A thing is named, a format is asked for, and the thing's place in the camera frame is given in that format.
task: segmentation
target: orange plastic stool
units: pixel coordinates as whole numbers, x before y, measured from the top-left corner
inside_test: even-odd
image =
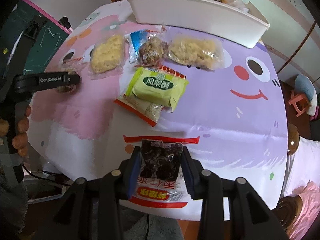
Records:
[[[309,100],[307,96],[303,93],[294,95],[294,90],[291,91],[291,99],[289,100],[289,105],[293,105],[294,109],[297,111],[297,117],[307,111],[309,108]]]

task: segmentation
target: white storage box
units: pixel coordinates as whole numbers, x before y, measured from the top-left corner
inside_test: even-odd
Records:
[[[270,27],[252,3],[250,13],[213,0],[128,0],[138,23],[211,33],[253,48]]]

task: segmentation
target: human hand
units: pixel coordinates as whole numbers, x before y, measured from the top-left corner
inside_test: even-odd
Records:
[[[25,112],[25,116],[18,122],[17,128],[19,134],[12,139],[12,145],[18,150],[18,154],[24,157],[28,153],[28,135],[26,131],[29,129],[28,117],[31,114],[31,107],[28,106]],[[0,118],[0,136],[5,136],[9,130],[9,123],[6,120]]]

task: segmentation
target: table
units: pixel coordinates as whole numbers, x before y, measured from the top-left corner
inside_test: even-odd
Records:
[[[95,42],[106,32],[155,28],[134,21],[127,1],[98,8],[66,39],[46,71],[56,71],[64,58],[83,57],[88,65]],[[171,30],[212,37],[177,27]],[[198,144],[188,145],[193,158],[222,178],[245,177],[269,208],[275,208],[287,155],[287,121],[279,80],[264,45],[258,43],[247,49],[219,39],[225,53],[224,69],[207,72],[166,63],[185,74],[189,85],[174,113],[162,112],[154,128],[113,103],[135,71],[126,50],[121,76],[92,81],[86,66],[80,71],[82,83],[75,94],[58,94],[55,90],[36,93],[31,102],[30,144],[71,179],[91,180],[130,157],[133,145],[125,143],[123,135],[200,136]],[[183,220],[199,220],[201,203],[190,200],[182,208],[149,208],[122,202],[140,211]]]

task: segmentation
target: silver screw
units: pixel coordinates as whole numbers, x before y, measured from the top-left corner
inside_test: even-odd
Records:
[[[78,178],[78,179],[76,179],[76,184],[78,184],[78,185],[84,184],[84,182],[85,182],[85,179],[84,179],[84,178]]]
[[[111,175],[112,176],[119,176],[121,174],[121,171],[120,170],[113,170],[111,171]]]
[[[202,171],[201,171],[201,174],[202,174],[203,176],[210,176],[211,171],[209,171],[209,170],[202,170]]]
[[[237,179],[237,182],[238,182],[239,184],[244,185],[244,184],[246,184],[247,180],[246,180],[245,178],[239,177],[239,178]]]

